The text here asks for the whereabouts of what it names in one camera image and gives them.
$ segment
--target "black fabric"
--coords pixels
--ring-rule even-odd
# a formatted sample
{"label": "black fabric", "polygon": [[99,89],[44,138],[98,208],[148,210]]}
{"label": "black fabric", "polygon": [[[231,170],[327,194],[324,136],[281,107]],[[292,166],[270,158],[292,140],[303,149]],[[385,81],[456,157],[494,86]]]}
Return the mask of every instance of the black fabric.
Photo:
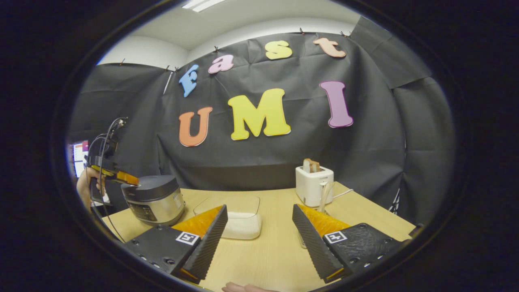
{"label": "black fabric", "polygon": [[[312,43],[321,37],[338,42],[346,57],[333,58]],[[290,44],[293,54],[269,60],[265,44],[280,40]],[[234,67],[209,74],[212,61],[227,54],[234,55]],[[193,64],[199,65],[197,85],[184,98],[179,79]],[[455,139],[446,97],[430,75],[401,41],[361,19],[352,37],[258,37],[209,53],[177,73],[144,65],[99,65],[79,97],[81,110],[74,115],[71,137],[93,137],[106,131],[114,112],[124,114],[130,120],[114,158],[121,168],[135,176],[174,175],[180,187],[191,189],[293,188],[295,167],[309,157],[382,207],[398,206],[399,216],[427,223],[444,196]],[[330,107],[319,87],[328,80],[345,84],[353,125],[328,125]],[[291,132],[268,137],[264,125],[258,137],[231,140],[233,110],[227,101],[246,95],[257,106],[263,92],[272,88],[285,91],[283,110]],[[179,116],[195,113],[190,127],[195,135],[196,113],[203,107],[213,108],[207,138],[185,147],[179,142]],[[98,132],[93,126],[81,127],[97,118]]]}

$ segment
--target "clear plastic container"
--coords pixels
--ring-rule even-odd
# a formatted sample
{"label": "clear plastic container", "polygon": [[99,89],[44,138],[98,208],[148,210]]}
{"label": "clear plastic container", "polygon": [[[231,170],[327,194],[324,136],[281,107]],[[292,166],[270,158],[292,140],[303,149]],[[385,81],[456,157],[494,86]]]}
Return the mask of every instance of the clear plastic container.
{"label": "clear plastic container", "polygon": [[262,220],[257,213],[260,208],[260,198],[258,197],[211,195],[196,206],[193,212],[196,216],[224,204],[227,205],[228,220],[222,237],[252,240],[260,235]]}

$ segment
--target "foam letter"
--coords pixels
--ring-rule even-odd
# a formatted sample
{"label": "foam letter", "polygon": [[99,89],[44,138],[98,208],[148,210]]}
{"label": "foam letter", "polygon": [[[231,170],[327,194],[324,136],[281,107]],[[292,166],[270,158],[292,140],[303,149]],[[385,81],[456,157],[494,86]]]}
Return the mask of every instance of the foam letter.
{"label": "foam letter", "polygon": [[233,55],[225,55],[225,56],[221,56],[219,58],[214,59],[214,61],[213,61],[214,65],[209,67],[209,70],[208,70],[209,73],[213,74],[213,73],[217,73],[219,71],[227,71],[227,70],[231,69],[234,66],[233,58],[234,58]]}
{"label": "foam letter", "polygon": [[201,108],[198,110],[198,115],[200,116],[200,126],[198,129],[198,134],[196,136],[191,136],[189,134],[189,129],[191,127],[191,118],[195,115],[195,113],[187,112],[179,116],[179,140],[182,145],[186,147],[193,147],[202,144],[202,142],[207,137],[207,130],[209,127],[209,113],[212,111],[212,107]]}
{"label": "foam letter", "polygon": [[195,89],[196,82],[191,82],[196,80],[196,72],[198,69],[198,65],[194,64],[189,70],[187,70],[186,74],[180,78],[179,83],[184,87],[184,97],[187,97],[193,89]]}
{"label": "foam letter", "polygon": [[281,101],[284,94],[285,91],[280,88],[265,91],[257,108],[245,95],[229,99],[227,104],[233,108],[234,117],[234,132],[230,135],[231,139],[244,140],[249,137],[249,132],[245,130],[245,123],[252,134],[258,137],[265,119],[267,120],[267,126],[263,130],[265,135],[278,136],[290,133]]}
{"label": "foam letter", "polygon": [[326,91],[332,117],[328,125],[332,128],[347,127],[353,124],[353,118],[348,115],[346,101],[344,100],[344,83],[339,81],[324,81],[319,86]]}
{"label": "foam letter", "polygon": [[321,49],[328,55],[335,57],[335,58],[342,58],[346,56],[346,52],[344,51],[338,51],[334,46],[338,45],[337,42],[329,41],[327,38],[322,37],[320,39],[316,39],[314,42],[316,45],[320,45]]}
{"label": "foam letter", "polygon": [[285,41],[270,42],[265,45],[265,55],[270,60],[288,58],[292,55],[292,49]]}

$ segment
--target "white wall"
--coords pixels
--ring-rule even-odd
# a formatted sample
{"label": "white wall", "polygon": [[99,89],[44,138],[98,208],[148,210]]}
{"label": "white wall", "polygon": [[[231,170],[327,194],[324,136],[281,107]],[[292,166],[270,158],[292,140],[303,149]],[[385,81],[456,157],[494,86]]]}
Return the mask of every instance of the white wall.
{"label": "white wall", "polygon": [[105,63],[124,63],[144,64],[169,70],[182,67],[186,63],[189,52],[175,44],[171,44],[160,39],[146,36],[127,36],[115,45],[99,61]]}
{"label": "white wall", "polygon": [[299,28],[307,32],[340,34],[342,31],[344,34],[349,35],[349,32],[353,31],[355,24],[356,23],[345,23],[322,18],[284,18],[255,23],[223,33],[199,45],[189,52],[186,58],[186,63],[214,51],[214,46],[223,48],[259,36],[276,33],[299,32]]}

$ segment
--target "computer monitor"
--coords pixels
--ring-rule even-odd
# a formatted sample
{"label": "computer monitor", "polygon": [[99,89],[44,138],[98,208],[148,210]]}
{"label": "computer monitor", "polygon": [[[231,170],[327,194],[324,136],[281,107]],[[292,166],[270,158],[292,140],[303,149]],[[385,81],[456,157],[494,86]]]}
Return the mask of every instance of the computer monitor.
{"label": "computer monitor", "polygon": [[76,142],[70,144],[70,151],[72,163],[74,165],[74,172],[78,178],[85,170],[87,160],[85,156],[88,154],[88,141]]}

